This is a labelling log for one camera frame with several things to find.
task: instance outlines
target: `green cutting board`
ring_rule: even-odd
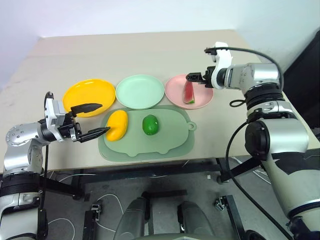
[[[192,150],[196,124],[190,121],[185,110],[173,105],[159,105],[146,110],[119,108],[106,114],[102,120],[102,127],[106,126],[110,115],[117,110],[128,113],[128,129],[119,141],[107,141],[105,135],[99,137],[99,152],[105,159],[127,162],[173,158]],[[142,130],[142,120],[149,114],[155,115],[159,122],[159,132],[152,136],[146,135]]]

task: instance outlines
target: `pink plate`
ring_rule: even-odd
[[[193,92],[195,103],[186,104],[183,101],[183,90],[186,83],[186,74],[180,74],[165,84],[165,95],[174,105],[183,109],[198,109],[206,106],[214,97],[214,90],[206,88],[204,84],[193,82]]]

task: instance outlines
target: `beige table top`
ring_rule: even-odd
[[[40,39],[22,62],[7,86],[0,93],[1,124],[0,156],[7,145],[5,134],[14,125],[40,120],[47,91],[61,100],[73,84],[85,79],[104,79],[116,86],[123,78],[135,74],[155,76],[165,83],[171,77],[192,72],[204,72],[212,66],[206,47],[222,41],[232,47],[248,48],[246,42],[233,30],[162,32],[138,34],[110,34]],[[233,64],[258,62],[256,56],[232,52]],[[213,100],[206,107],[188,110],[197,124],[195,144],[186,155],[174,158],[144,160],[139,163],[223,157],[234,130],[246,120],[246,107],[232,108],[229,102],[243,99],[239,90],[215,90]],[[170,104],[164,97],[160,105]],[[123,107],[115,102],[111,109]],[[100,126],[104,114],[91,118],[77,118],[82,131]],[[320,143],[302,120],[309,134],[309,148]],[[247,155],[244,129],[235,138],[230,156]],[[135,164],[104,159],[98,150],[98,140],[85,143],[53,142],[49,148],[49,170],[93,168]]]

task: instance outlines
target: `watermelon slice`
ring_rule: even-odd
[[[182,97],[185,104],[195,103],[194,86],[191,81],[185,82]]]

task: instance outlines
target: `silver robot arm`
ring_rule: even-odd
[[[227,46],[218,42],[215,47]],[[247,106],[246,150],[261,160],[290,220],[287,226],[294,238],[319,236],[320,170],[308,166],[303,158],[308,149],[308,133],[283,98],[277,66],[273,63],[231,65],[229,50],[205,51],[214,56],[216,66],[209,66],[203,77],[201,73],[190,73],[186,79],[207,88],[242,91]]]
[[[83,143],[105,133],[109,127],[82,134],[74,118],[78,113],[91,112],[101,106],[97,103],[83,104],[66,113],[62,103],[54,100],[53,94],[48,92],[44,100],[44,119],[16,125],[8,131],[0,188],[0,240],[42,240],[46,237],[46,211],[40,207],[42,147],[68,138]]]

